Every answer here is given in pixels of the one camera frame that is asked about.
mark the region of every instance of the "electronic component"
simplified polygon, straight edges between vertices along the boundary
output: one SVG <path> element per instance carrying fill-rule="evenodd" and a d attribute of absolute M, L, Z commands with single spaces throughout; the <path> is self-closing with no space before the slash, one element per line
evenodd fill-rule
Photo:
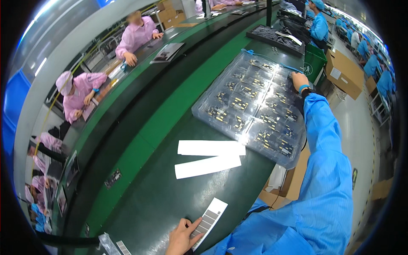
<path fill-rule="evenodd" d="M 235 120 L 237 121 L 237 123 L 234 127 L 238 129 L 238 131 L 241 131 L 241 129 L 245 126 L 246 121 L 243 120 L 240 116 L 236 116 Z"/>
<path fill-rule="evenodd" d="M 249 97 L 249 98 L 254 98 L 254 97 L 256 97 L 256 95 L 258 94 L 258 92 L 253 91 L 252 89 L 250 89 L 250 88 L 248 88 L 248 87 L 243 87 L 243 88 L 241 89 L 241 91 L 242 91 L 242 93 L 243 93 L 244 95 L 246 95 L 246 96 Z"/>
<path fill-rule="evenodd" d="M 244 111 L 248 106 L 248 103 L 243 102 L 239 98 L 235 98 L 234 101 L 231 103 L 231 107 L 237 110 Z"/>
<path fill-rule="evenodd" d="M 297 121 L 297 115 L 294 114 L 291 110 L 289 110 L 286 107 L 282 107 L 281 105 L 278 105 L 274 102 L 271 101 L 265 101 L 265 104 L 269 106 L 272 111 L 274 111 L 275 114 L 281 115 L 285 117 L 286 119 L 292 120 L 292 121 Z"/>
<path fill-rule="evenodd" d="M 223 104 L 228 105 L 228 101 L 229 101 L 229 94 L 224 93 L 222 91 L 220 91 L 217 95 L 216 98 Z"/>
<path fill-rule="evenodd" d="M 227 88 L 229 88 L 231 91 L 234 90 L 234 88 L 235 88 L 236 85 L 237 85 L 237 84 L 236 84 L 235 82 L 228 82 L 227 84 L 225 84 L 225 86 L 226 86 Z"/>
<path fill-rule="evenodd" d="M 228 123 L 228 121 L 226 120 L 227 112 L 224 109 L 215 106 L 208 108 L 206 112 L 214 119 L 219 120 L 223 123 Z"/>
<path fill-rule="evenodd" d="M 287 141 L 267 131 L 259 131 L 255 136 L 255 140 L 261 142 L 265 148 L 278 151 L 286 157 L 290 157 L 293 153 L 293 147 Z"/>
<path fill-rule="evenodd" d="M 292 136 L 293 129 L 291 129 L 288 125 L 280 124 L 279 122 L 277 122 L 279 120 L 279 117 L 273 118 L 266 114 L 261 114 L 259 117 L 273 131 L 282 133 L 284 135 L 287 135 L 288 137 Z"/>

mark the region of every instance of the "wall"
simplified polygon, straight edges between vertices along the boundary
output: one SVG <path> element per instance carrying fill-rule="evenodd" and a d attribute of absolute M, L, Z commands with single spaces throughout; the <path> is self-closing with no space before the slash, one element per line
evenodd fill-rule
<path fill-rule="evenodd" d="M 57 77 L 64 71 L 72 58 L 94 37 L 122 17 L 153 2 L 153 0 L 115 1 L 96 11 L 73 28 L 60 44 L 58 44 L 48 56 L 45 56 L 47 61 L 32 81 L 32 86 L 24 101 L 17 125 L 14 145 L 14 184 L 18 196 L 25 197 L 24 183 L 30 181 L 26 179 L 28 174 L 26 174 L 25 171 L 29 138 L 36 125 L 37 116 L 43 106 L 45 97 Z"/>

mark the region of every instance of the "sticker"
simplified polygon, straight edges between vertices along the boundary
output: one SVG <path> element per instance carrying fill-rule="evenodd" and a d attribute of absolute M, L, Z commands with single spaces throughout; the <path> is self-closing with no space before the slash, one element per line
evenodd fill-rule
<path fill-rule="evenodd" d="M 309 63 L 305 63 L 303 73 L 308 76 L 313 73 L 313 67 Z"/>
<path fill-rule="evenodd" d="M 105 186 L 109 190 L 120 178 L 122 177 L 122 173 L 120 172 L 119 168 L 116 169 L 115 172 L 111 174 L 111 176 L 105 181 Z"/>
<path fill-rule="evenodd" d="M 357 168 L 354 168 L 353 175 L 352 175 L 353 176 L 353 190 L 354 190 L 354 186 L 356 185 L 357 173 L 358 173 Z"/>
<path fill-rule="evenodd" d="M 336 80 L 339 79 L 341 72 L 333 67 L 332 71 L 330 72 L 330 76 L 334 77 Z"/>

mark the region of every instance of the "green workbench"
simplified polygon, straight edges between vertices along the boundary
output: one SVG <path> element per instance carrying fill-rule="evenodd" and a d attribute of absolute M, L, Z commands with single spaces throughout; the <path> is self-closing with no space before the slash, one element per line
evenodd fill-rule
<path fill-rule="evenodd" d="M 75 206 L 89 212 L 85 215 L 85 222 L 90 226 L 90 236 L 107 232 L 114 242 L 122 240 L 132 254 L 161 254 L 166 248 L 168 233 L 180 218 L 197 219 L 214 197 L 228 203 L 228 207 L 197 252 L 208 249 L 239 224 L 267 181 L 274 162 L 247 149 L 247 155 L 241 156 L 240 167 L 180 180 L 175 178 L 174 164 L 205 158 L 178 155 L 179 140 L 230 140 L 195 119 L 191 114 L 191 106 L 241 48 L 252 49 L 297 69 L 303 67 L 303 57 L 295 57 L 283 50 L 274 54 L 270 45 L 245 37 L 246 31 L 265 22 L 265 17 L 260 16 L 249 24 L 235 24 L 243 29 L 240 28 L 235 36 L 230 36 L 230 40 L 218 50 L 206 52 L 210 53 L 209 58 L 182 81 L 177 81 L 176 70 L 158 79 L 155 83 L 157 88 L 152 86 L 151 90 L 163 89 L 159 87 L 161 82 L 169 85 L 169 81 L 176 83 L 172 85 L 175 89 L 167 94 L 166 99 L 148 118 L 142 112 L 148 110 L 144 105 L 154 102 L 154 93 L 149 95 L 146 92 L 140 99 L 144 104 L 136 103 L 126 110 L 118 126 L 110 130 L 112 139 L 108 138 L 104 148 L 99 149 L 96 155 L 99 164 L 93 167 L 95 170 L 90 170 L 93 176 L 89 177 L 88 174 L 89 179 L 98 180 L 95 182 L 100 187 L 95 201 L 92 204 L 86 199 L 87 191 L 91 192 L 91 188 L 84 186 L 77 192 L 78 197 L 85 196 L 78 199 L 82 202 L 76 202 Z M 231 31 L 226 29 L 224 33 L 219 36 L 229 36 Z M 208 46 L 201 47 L 216 45 L 217 42 L 219 40 L 213 38 L 206 42 Z M 184 64 L 187 63 L 180 61 L 177 66 L 183 69 Z M 118 148 L 122 151 L 122 147 L 123 152 L 110 163 L 111 166 L 104 163 L 112 158 L 113 150 Z M 99 180 L 105 180 L 118 168 L 122 178 L 110 190 L 101 187 Z M 70 217 L 72 220 L 68 222 L 75 224 L 76 217 L 84 218 L 84 215 L 79 212 Z M 84 222 L 77 221 L 84 230 Z M 93 248 L 77 251 L 100 253 Z"/>

